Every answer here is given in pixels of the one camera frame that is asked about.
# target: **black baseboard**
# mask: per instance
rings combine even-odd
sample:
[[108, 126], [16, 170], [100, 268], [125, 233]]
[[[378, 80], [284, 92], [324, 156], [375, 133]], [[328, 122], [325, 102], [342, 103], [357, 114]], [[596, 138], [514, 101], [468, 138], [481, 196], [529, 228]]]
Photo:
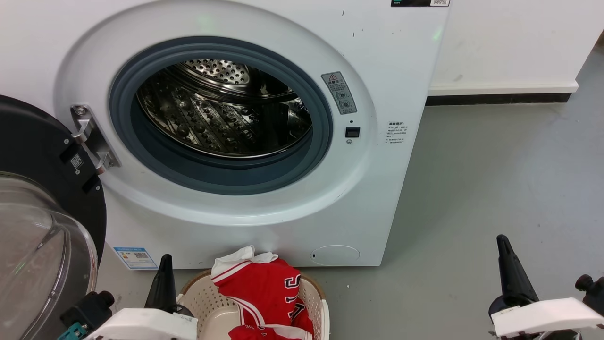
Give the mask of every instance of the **black baseboard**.
[[473, 94], [468, 96], [429, 96], [426, 106], [566, 103], [572, 93]]

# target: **white washing machine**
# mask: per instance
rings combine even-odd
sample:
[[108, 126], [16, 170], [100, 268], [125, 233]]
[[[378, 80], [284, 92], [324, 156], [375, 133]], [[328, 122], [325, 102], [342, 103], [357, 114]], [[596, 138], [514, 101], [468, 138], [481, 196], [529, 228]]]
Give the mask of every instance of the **white washing machine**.
[[448, 0], [4, 1], [0, 171], [132, 269], [249, 244], [378, 266], [447, 15]]

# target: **perforated plastic basket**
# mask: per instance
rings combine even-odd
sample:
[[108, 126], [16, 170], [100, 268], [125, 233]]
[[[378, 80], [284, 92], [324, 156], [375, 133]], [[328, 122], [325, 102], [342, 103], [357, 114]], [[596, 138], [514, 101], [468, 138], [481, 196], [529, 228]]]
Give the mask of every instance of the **perforated plastic basket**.
[[[230, 340], [228, 332], [240, 324], [239, 309], [233, 300], [218, 292], [210, 273], [206, 270], [189, 281], [182, 288], [178, 303], [199, 320], [198, 340]], [[302, 274], [298, 296], [304, 301], [312, 320], [313, 340], [329, 340], [329, 308], [319, 285]]]

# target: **floor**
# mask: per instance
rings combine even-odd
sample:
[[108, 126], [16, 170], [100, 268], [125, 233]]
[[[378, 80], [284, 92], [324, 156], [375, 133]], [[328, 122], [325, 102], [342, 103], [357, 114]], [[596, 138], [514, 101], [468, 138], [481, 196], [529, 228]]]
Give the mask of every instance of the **floor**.
[[[490, 339], [498, 234], [541, 299], [581, 298], [575, 280], [604, 275], [604, 50], [577, 81], [567, 104], [425, 110], [382, 266], [304, 270], [327, 295], [331, 340]], [[107, 247], [97, 289], [141, 307], [153, 275]]]

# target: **basket rim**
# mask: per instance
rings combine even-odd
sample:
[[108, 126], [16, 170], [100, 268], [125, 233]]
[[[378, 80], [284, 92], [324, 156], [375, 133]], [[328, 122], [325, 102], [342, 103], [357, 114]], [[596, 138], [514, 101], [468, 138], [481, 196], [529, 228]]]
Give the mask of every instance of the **basket rim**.
[[[201, 280], [202, 278], [205, 278], [206, 276], [210, 276], [211, 274], [212, 274], [212, 270], [211, 269], [204, 270], [203, 272], [197, 274], [194, 278], [190, 279], [189, 282], [187, 282], [187, 284], [181, 289], [181, 294], [186, 295], [187, 292], [188, 292], [188, 290], [197, 281]], [[302, 276], [302, 278], [305, 281], [307, 281], [308, 283], [310, 283], [316, 289], [316, 291], [319, 293], [319, 297], [321, 298], [321, 300], [326, 300], [325, 299], [325, 293], [323, 292], [323, 289], [321, 289], [321, 286], [319, 286], [319, 284], [313, 278], [307, 276], [303, 272], [300, 272], [300, 275]]]

